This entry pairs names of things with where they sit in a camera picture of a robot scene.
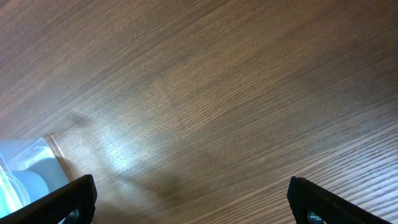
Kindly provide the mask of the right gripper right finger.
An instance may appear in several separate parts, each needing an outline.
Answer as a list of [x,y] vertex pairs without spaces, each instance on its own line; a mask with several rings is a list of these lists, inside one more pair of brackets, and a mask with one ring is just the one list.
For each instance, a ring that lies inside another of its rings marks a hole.
[[390,224],[302,177],[292,177],[287,199],[297,223]]

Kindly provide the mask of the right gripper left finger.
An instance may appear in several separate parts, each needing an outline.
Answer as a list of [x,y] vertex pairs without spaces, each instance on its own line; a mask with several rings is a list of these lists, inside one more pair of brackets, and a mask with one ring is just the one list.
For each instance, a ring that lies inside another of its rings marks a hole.
[[97,191],[93,176],[86,174],[3,218],[3,224],[90,224]]

